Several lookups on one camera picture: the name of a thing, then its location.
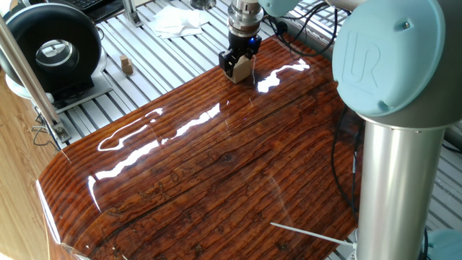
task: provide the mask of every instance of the small wooden cube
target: small wooden cube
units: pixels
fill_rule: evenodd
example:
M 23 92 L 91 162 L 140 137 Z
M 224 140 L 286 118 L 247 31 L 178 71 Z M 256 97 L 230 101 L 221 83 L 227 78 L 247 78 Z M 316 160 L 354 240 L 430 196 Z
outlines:
M 131 59 L 128 59 L 127 65 L 122 65 L 122 71 L 125 74 L 133 74 L 133 64 L 131 63 Z
M 121 56 L 121 63 L 122 66 L 127 66 L 129 63 L 130 59 L 127 57 L 127 55 L 122 55 Z
M 228 77 L 225 72 L 225 76 L 231 80 L 232 83 L 237 84 L 243 81 L 246 77 L 252 74 L 252 60 L 245 56 L 239 58 L 234 69 L 232 71 L 232 77 Z

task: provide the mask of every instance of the ur logo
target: ur logo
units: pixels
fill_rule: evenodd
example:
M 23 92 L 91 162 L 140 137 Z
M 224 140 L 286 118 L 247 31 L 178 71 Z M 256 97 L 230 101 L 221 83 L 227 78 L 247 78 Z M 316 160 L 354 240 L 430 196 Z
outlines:
M 373 94 L 378 89 L 375 67 L 380 61 L 380 39 L 349 32 L 342 78 L 345 82 Z

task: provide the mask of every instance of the metal pole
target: metal pole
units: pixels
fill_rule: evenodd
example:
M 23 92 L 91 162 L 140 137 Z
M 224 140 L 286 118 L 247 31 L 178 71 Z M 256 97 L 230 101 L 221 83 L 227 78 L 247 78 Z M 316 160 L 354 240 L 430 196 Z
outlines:
M 19 79 L 21 79 L 24 87 L 29 91 L 30 96 L 34 100 L 47 123 L 56 131 L 61 141 L 63 139 L 68 139 L 69 135 L 62 126 L 61 119 L 56 113 L 53 105 L 51 105 L 45 91 L 43 91 L 42 85 L 35 76 L 34 71 L 27 62 L 27 59 L 19 48 L 12 33 L 6 26 L 3 18 L 0 18 L 0 49 L 5 54 L 13 69 L 16 71 L 16 74 Z
M 415 260 L 445 129 L 367 122 L 357 260 Z
M 123 8 L 125 8 L 125 17 L 136 27 L 143 25 L 143 22 L 139 19 L 138 12 L 134 0 L 123 0 Z

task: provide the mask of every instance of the glossy wooden board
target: glossy wooden board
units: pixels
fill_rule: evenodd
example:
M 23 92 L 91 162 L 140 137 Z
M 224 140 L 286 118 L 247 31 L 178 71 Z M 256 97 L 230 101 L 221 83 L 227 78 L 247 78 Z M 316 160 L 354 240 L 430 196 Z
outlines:
M 90 259 L 325 259 L 336 244 L 269 223 L 353 230 L 329 166 L 342 107 L 329 61 L 270 38 L 255 79 L 214 68 L 55 157 L 38 183 L 53 239 Z M 349 191 L 352 144 L 336 151 Z

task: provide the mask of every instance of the ur robot arm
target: ur robot arm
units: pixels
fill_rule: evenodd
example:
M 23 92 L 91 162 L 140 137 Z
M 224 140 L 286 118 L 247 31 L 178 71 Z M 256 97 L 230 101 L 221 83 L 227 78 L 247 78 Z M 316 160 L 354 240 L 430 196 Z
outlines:
M 241 56 L 258 53 L 263 13 L 280 17 L 298 2 L 232 0 L 230 47 L 219 55 L 228 76 Z M 337 35 L 332 67 L 342 100 L 367 122 L 352 259 L 417 260 L 443 135 L 462 119 L 462 1 L 326 2 L 354 9 Z M 430 233 L 426 240 L 431 259 L 462 259 L 460 233 Z

